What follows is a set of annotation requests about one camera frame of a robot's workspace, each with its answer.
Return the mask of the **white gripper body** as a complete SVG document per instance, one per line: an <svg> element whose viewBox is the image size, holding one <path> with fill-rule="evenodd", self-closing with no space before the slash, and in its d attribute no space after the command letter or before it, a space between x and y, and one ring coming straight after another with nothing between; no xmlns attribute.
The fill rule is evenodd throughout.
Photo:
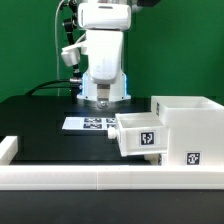
<svg viewBox="0 0 224 224"><path fill-rule="evenodd" d="M131 25L131 7L127 4L80 3L78 24L86 31L92 82L113 84L121 71L123 32Z"/></svg>

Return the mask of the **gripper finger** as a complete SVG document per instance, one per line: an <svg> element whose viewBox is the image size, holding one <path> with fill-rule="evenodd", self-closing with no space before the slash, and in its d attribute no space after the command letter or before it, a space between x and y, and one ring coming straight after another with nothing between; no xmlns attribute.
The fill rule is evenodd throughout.
<svg viewBox="0 0 224 224"><path fill-rule="evenodd" d="M107 109L109 103L110 86L106 84L97 85L97 107Z"/></svg>

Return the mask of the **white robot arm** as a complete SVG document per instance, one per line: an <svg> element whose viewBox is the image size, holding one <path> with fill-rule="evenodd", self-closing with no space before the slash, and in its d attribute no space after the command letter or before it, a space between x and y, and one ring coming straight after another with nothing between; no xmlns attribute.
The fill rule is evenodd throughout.
<svg viewBox="0 0 224 224"><path fill-rule="evenodd" d="M132 9L154 7L161 0L78 0L78 27L85 31L84 41L62 49L61 56L67 66L76 67L80 54L88 56L88 69L78 79L80 101L96 103L99 108L130 100L126 75L122 70L124 31L130 29Z"/></svg>

